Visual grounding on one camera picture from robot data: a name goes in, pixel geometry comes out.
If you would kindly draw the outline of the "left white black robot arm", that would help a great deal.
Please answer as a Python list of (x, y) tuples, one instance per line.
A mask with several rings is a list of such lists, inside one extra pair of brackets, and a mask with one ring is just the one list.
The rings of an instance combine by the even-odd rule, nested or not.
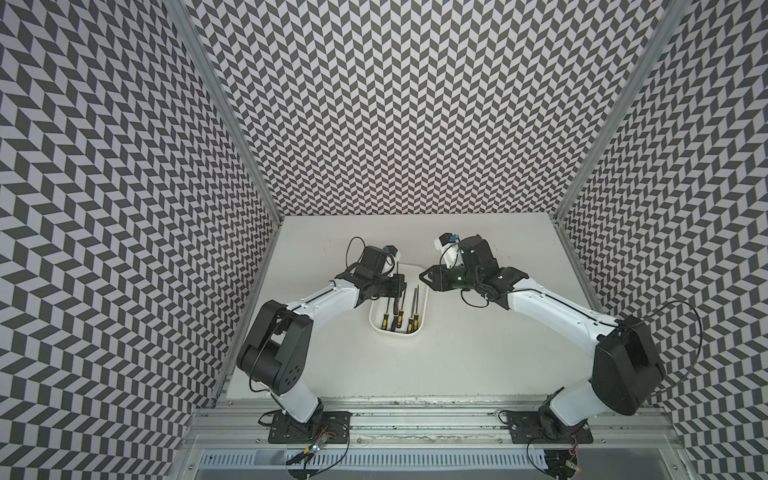
[(399, 298), (407, 287), (393, 245), (366, 246), (358, 260), (319, 291), (287, 304), (265, 302), (239, 349), (236, 366), (263, 384), (282, 417), (314, 433), (324, 406), (302, 379), (315, 329), (369, 300)]

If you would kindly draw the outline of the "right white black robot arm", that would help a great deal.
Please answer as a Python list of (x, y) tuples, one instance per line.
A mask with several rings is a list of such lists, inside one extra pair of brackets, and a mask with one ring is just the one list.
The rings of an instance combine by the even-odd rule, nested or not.
[(420, 274), (436, 292), (473, 291), (488, 305), (526, 315), (571, 341), (592, 361), (589, 377), (562, 387), (538, 408), (531, 425), (538, 437), (561, 441), (588, 419), (634, 415), (665, 378), (650, 328), (642, 320), (618, 319), (545, 288), (527, 273), (502, 267), (487, 240), (452, 233), (434, 242), (437, 264)]

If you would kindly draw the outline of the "white plastic storage tray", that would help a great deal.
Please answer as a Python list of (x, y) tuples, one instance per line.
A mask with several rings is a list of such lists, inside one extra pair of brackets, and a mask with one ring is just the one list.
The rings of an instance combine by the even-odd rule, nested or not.
[(375, 332), (390, 338), (414, 339), (424, 329), (429, 292), (420, 279), (422, 266), (401, 264), (396, 270), (404, 276), (401, 297), (382, 298), (372, 303), (369, 325)]

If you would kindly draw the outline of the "file tool yellow black handle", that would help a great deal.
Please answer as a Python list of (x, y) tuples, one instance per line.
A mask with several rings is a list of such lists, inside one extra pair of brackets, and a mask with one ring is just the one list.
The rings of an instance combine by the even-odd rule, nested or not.
[(418, 330), (419, 325), (419, 297), (420, 297), (420, 286), (417, 285), (413, 292), (413, 300), (412, 300), (412, 308), (411, 308), (411, 317), (409, 319), (409, 327), (408, 332), (409, 333), (415, 333)]

